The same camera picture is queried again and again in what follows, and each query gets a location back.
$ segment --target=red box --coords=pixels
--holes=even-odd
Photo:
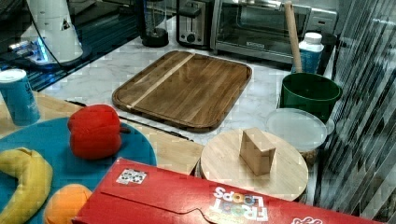
[[[74,224],[378,223],[118,159]]]

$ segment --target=blue cup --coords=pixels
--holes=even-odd
[[[0,72],[0,92],[15,125],[27,126],[40,119],[37,103],[24,70],[8,69]]]

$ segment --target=green container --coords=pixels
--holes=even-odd
[[[326,123],[342,93],[342,89],[326,77],[294,73],[283,78],[279,107],[301,109]]]

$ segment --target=round wooden board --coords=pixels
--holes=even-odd
[[[308,183],[306,163],[292,145],[273,134],[263,133],[276,146],[270,174],[253,174],[239,156],[243,130],[232,130],[217,135],[204,147],[201,156],[204,178],[294,201],[304,192]]]

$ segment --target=white bottle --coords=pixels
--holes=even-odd
[[[324,46],[320,43],[322,36],[317,33],[306,33],[304,40],[300,42],[299,49],[303,72],[315,74],[318,71],[321,52]]]

